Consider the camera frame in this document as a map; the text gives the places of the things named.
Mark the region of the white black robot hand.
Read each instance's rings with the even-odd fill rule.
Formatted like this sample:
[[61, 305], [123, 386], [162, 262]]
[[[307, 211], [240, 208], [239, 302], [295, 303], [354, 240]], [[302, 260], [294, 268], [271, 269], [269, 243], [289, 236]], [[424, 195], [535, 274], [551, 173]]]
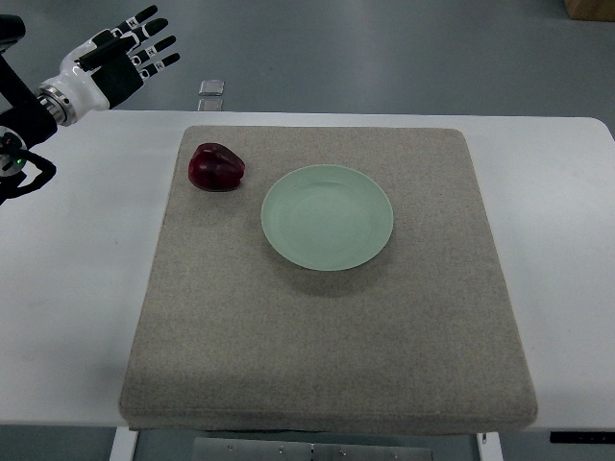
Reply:
[[157, 13], [158, 7], [152, 5], [100, 31], [69, 52], [59, 74], [43, 85], [57, 91], [76, 118], [122, 104], [147, 80], [180, 59], [177, 53], [163, 54], [176, 38], [160, 35], [168, 20]]

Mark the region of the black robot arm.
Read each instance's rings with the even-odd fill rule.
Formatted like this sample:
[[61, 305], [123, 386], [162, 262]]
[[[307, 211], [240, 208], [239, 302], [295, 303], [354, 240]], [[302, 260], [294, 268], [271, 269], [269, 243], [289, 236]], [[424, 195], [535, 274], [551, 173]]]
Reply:
[[34, 93], [5, 59], [1, 60], [1, 95], [10, 107], [1, 112], [1, 201], [41, 189], [57, 173], [56, 165], [32, 151], [69, 120], [62, 102]]

